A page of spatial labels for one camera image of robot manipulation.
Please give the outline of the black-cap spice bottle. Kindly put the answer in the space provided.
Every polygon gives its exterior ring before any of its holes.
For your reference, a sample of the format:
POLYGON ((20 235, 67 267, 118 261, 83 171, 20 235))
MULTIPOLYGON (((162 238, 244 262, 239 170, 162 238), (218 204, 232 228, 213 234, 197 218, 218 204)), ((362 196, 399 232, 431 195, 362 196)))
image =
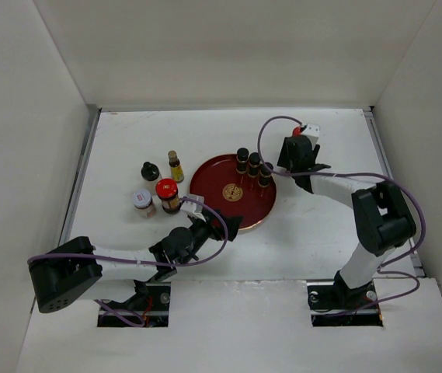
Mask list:
POLYGON ((273 165, 270 162, 261 164, 259 167, 258 185, 261 188, 266 188, 270 185, 272 179, 273 165))
POLYGON ((249 150, 247 148, 239 148, 236 152, 236 172, 245 174, 249 159, 249 150))
POLYGON ((261 165, 261 159, 258 152, 253 152, 248 158, 247 175, 250 178, 256 178, 259 174, 259 168, 261 165))

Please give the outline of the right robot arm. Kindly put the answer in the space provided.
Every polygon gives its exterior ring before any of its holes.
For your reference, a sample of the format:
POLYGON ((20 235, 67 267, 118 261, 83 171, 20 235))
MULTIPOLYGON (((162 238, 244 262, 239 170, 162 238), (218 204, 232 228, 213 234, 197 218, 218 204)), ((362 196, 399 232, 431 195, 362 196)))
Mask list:
POLYGON ((374 272, 394 251, 416 234, 416 224, 397 183, 388 177, 366 183, 327 173, 316 162, 319 146, 304 135, 286 137, 277 165, 287 170, 301 189, 339 202, 353 211, 358 245, 339 270, 329 300, 350 307, 367 291, 374 272))

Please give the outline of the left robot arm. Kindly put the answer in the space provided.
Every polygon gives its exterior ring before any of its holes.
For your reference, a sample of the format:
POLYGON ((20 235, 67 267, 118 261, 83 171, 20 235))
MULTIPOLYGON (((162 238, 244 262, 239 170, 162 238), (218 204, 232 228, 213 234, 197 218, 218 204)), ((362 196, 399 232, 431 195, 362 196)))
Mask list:
POLYGON ((181 267, 207 263, 198 252, 209 240, 222 245, 233 241, 241 216, 219 212, 191 218, 190 227, 174 228, 148 249, 119 251, 93 245, 79 236, 46 254, 28 260, 39 312, 62 310, 77 300, 108 300, 125 309, 139 309, 148 297, 148 285, 169 279, 181 267))

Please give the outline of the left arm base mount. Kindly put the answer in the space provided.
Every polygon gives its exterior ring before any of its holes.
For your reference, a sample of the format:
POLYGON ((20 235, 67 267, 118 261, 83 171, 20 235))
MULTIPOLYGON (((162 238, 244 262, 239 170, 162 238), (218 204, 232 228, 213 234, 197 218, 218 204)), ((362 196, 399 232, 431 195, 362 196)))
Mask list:
POLYGON ((103 301, 99 307, 97 326, 100 328, 125 328, 136 324, 143 328, 169 326, 171 284, 140 283, 137 293, 125 302, 103 301))

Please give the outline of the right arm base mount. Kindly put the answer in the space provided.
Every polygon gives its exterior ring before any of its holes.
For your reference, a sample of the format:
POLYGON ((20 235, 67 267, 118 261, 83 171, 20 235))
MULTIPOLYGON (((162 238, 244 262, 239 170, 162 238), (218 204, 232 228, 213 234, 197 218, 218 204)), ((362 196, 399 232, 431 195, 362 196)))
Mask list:
POLYGON ((383 326, 378 299, 371 281, 362 288, 345 290, 334 281, 306 284, 311 324, 314 327, 383 326))

